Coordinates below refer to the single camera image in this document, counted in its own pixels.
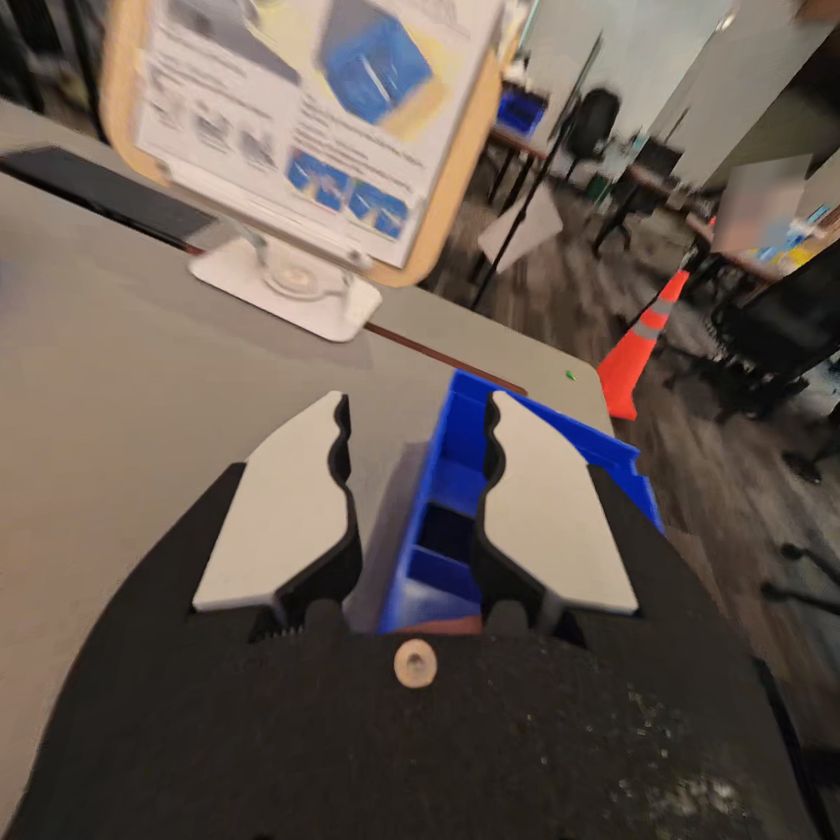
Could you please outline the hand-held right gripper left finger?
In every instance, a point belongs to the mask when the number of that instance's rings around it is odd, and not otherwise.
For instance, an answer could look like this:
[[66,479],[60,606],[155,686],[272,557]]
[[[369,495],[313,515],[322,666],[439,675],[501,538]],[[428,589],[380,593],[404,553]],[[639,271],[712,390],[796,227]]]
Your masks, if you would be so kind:
[[198,613],[267,608],[283,628],[351,595],[363,569],[353,494],[350,399],[328,392],[248,457],[203,577]]

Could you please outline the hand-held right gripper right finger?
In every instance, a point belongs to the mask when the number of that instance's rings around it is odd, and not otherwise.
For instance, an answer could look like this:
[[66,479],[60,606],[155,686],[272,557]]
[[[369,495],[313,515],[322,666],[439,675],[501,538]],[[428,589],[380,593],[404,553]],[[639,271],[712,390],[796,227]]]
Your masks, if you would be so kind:
[[554,635],[570,610],[639,617],[639,600],[590,471],[559,429],[504,391],[486,401],[486,484],[476,510],[476,584],[488,623],[513,604]]

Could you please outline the blue divided storage bin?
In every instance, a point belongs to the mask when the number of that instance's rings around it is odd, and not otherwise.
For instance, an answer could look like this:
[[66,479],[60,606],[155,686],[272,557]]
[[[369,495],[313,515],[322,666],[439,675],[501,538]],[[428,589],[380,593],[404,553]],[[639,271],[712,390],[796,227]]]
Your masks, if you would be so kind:
[[[456,371],[450,380],[381,608],[379,634],[479,613],[470,552],[480,493],[487,483],[487,399],[500,388],[464,371]],[[637,471],[637,448],[525,395],[506,392],[562,433],[589,465],[604,469],[665,533],[650,482]]]

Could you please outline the person's right hand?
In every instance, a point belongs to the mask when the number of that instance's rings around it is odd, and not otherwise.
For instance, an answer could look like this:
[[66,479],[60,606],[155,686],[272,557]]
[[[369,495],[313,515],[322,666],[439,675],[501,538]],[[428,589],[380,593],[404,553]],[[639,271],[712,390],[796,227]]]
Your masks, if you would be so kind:
[[475,636],[482,634],[482,619],[478,615],[459,618],[437,619],[403,626],[392,631],[396,635],[446,635],[446,636]]

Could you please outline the orange striped traffic cone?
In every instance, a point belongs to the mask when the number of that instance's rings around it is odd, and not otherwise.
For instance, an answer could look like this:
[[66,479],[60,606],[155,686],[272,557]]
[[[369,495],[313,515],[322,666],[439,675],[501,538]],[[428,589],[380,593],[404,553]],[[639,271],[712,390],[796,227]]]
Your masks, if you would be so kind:
[[610,418],[637,418],[634,389],[689,277],[679,269],[596,368]]

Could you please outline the white document stand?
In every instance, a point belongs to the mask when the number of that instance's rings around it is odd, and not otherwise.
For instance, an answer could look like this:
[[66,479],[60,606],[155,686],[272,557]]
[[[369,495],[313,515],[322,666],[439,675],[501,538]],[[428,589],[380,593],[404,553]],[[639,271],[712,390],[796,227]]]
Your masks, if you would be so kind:
[[352,341],[383,302],[350,269],[256,234],[212,248],[188,267],[205,285],[331,343]]

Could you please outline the white panel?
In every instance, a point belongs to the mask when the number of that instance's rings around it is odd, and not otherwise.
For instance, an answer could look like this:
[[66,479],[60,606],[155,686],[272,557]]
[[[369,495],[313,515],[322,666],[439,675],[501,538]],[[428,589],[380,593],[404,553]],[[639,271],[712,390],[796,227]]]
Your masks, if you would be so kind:
[[[495,261],[497,252],[507,239],[509,229],[524,204],[525,199],[523,197],[518,199],[478,237],[479,251],[489,263]],[[542,184],[528,205],[524,220],[505,249],[505,253],[497,265],[497,272],[506,271],[521,257],[526,256],[548,239],[559,235],[563,230],[564,223],[555,205],[553,195],[545,184]]]

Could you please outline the black office chair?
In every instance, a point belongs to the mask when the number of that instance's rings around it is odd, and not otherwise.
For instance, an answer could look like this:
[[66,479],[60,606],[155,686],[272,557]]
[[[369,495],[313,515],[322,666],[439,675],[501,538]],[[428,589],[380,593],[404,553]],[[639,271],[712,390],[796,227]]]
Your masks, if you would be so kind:
[[756,297],[712,314],[722,357],[714,379],[725,424],[760,422],[807,387],[804,375],[838,351],[839,269],[804,266]]
[[563,142],[571,158],[569,174],[584,161],[602,161],[622,101],[620,95],[603,87],[591,89],[583,96]]

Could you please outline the black light stand pole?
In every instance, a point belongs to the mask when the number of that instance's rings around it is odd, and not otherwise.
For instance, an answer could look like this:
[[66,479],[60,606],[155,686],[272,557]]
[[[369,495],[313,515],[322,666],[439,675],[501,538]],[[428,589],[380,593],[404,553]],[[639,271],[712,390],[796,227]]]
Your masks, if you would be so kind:
[[573,105],[576,102],[577,98],[580,96],[581,90],[585,83],[586,78],[590,74],[593,66],[602,51],[604,43],[604,30],[601,30],[598,33],[598,36],[595,39],[594,45],[591,48],[590,54],[586,58],[583,67],[576,78],[572,90],[570,92],[569,97],[563,108],[560,112],[560,116],[558,117],[558,122],[556,125],[556,130],[553,131],[552,136],[554,137],[553,145],[550,146],[549,152],[547,153],[546,157],[543,159],[540,168],[538,169],[538,173],[534,177],[529,190],[527,191],[525,197],[517,203],[518,211],[516,216],[511,217],[510,223],[507,226],[505,233],[506,237],[500,243],[499,249],[491,263],[487,266],[486,275],[484,276],[483,280],[480,282],[476,294],[469,305],[469,310],[472,312],[477,312],[482,298],[486,295],[487,290],[491,284],[491,282],[496,278],[498,274],[498,268],[500,266],[501,261],[506,257],[507,252],[509,251],[511,244],[515,240],[519,228],[525,224],[529,206],[532,203],[533,198],[535,197],[537,191],[539,190],[541,184],[545,180],[547,174],[550,171],[552,162],[554,157],[556,156],[557,152],[560,149],[562,138],[560,136],[560,124],[562,123],[563,119],[569,115],[571,110],[573,109]]

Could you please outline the dark flat tablet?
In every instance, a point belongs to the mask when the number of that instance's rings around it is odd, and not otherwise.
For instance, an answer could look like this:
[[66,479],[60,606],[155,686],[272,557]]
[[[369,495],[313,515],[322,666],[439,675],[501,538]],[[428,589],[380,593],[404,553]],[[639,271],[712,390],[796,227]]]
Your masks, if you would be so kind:
[[172,196],[55,145],[6,151],[4,174],[123,227],[188,250],[215,220]]

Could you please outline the white instruction board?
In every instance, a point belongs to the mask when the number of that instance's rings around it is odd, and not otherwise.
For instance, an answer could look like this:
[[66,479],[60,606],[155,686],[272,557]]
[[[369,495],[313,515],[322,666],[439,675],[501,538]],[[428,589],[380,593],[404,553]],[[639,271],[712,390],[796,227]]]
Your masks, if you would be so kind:
[[502,2],[153,2],[136,144],[189,188],[403,268]]

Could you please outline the instruction sheet on stand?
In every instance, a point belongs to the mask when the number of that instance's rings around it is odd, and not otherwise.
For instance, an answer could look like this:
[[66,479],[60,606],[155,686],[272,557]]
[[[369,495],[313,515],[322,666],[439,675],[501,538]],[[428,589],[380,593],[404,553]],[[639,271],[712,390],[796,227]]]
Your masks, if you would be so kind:
[[[151,6],[152,2],[145,1],[112,2],[111,5],[103,40],[99,88],[101,124],[111,146],[134,173],[169,190],[175,197],[194,198],[199,206],[218,217],[227,216],[236,221],[251,223],[270,236],[289,239],[289,234],[263,223],[251,213],[241,214],[204,192],[175,184],[162,164],[137,148],[134,139],[135,114],[143,88],[141,54],[147,39]],[[373,259],[367,269],[356,270],[362,278],[384,287],[404,288],[415,286],[432,272],[488,139],[500,95],[500,66],[495,50],[491,49],[486,54],[469,102],[465,105],[437,183],[427,199],[423,223],[404,267],[396,268]]]

